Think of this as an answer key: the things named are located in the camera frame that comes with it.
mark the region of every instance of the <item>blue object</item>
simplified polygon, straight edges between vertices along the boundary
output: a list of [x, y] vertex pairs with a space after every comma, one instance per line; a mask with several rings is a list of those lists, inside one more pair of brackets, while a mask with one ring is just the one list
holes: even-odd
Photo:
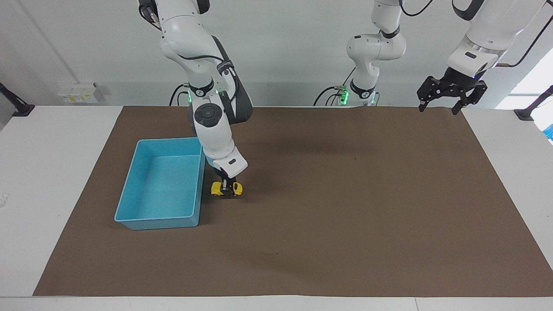
[[115, 221], [132, 230], [197, 226], [204, 166], [197, 138], [139, 141]]
[[544, 131], [544, 134], [549, 139], [553, 139], [553, 124]]

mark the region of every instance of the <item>white table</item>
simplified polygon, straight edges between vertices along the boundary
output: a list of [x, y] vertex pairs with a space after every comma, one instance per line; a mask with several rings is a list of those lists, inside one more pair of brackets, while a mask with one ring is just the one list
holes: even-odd
[[[553, 297], [30, 297], [120, 111], [39, 106], [0, 132], [0, 310], [553, 310]], [[553, 266], [553, 146], [510, 111], [465, 115]]]

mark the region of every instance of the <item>brown mat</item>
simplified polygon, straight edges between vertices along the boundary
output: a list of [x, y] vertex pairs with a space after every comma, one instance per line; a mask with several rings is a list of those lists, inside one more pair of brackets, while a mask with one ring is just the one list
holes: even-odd
[[553, 271], [462, 115], [256, 108], [233, 127], [240, 199], [200, 226], [113, 216], [139, 139], [192, 136], [186, 109], [125, 107], [36, 296], [553, 296]]

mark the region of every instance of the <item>black pole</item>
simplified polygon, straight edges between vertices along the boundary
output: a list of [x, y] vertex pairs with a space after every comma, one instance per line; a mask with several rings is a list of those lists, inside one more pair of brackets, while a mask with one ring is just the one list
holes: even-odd
[[538, 108], [541, 105], [541, 103], [543, 103], [551, 95], [553, 95], [553, 85], [551, 85], [549, 87], [549, 89], [547, 91], [545, 91], [543, 94], [541, 94], [540, 97], [538, 97], [538, 99], [536, 99], [536, 101], [534, 101], [532, 103], [532, 105], [528, 106], [528, 108], [526, 108], [526, 109], [515, 109], [514, 110], [515, 114], [522, 121], [533, 121], [534, 118], [532, 118], [530, 116], [532, 114], [532, 111], [534, 111], [534, 109]]
[[26, 103], [19, 98], [19, 96], [8, 90], [2, 83], [0, 83], [0, 93], [2, 93], [17, 110], [12, 114], [14, 117], [27, 117], [34, 108], [34, 105]]

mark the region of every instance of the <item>robotic arm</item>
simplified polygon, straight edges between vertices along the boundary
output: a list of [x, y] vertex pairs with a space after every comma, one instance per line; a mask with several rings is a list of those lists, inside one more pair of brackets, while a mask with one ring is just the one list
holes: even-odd
[[441, 79], [429, 76], [417, 91], [419, 110], [423, 112], [430, 101], [443, 96], [460, 97], [452, 109], [454, 115], [465, 106], [477, 104], [488, 88], [480, 78], [498, 64], [545, 2], [472, 0], [465, 11], [453, 4], [455, 13], [470, 21], [471, 27], [447, 60], [444, 76]]
[[374, 96], [380, 74], [373, 61], [394, 60], [405, 54], [406, 41], [399, 32], [400, 17], [399, 0], [375, 0], [371, 19], [380, 32], [356, 35], [348, 42], [347, 54], [355, 62], [356, 70], [347, 91], [362, 105], [368, 105]]
[[234, 145], [230, 125], [247, 121], [253, 108], [222, 44], [201, 24], [199, 15], [209, 7], [209, 0], [139, 0], [142, 17], [163, 32], [163, 54], [188, 76], [192, 127], [209, 164], [232, 190], [248, 163]]

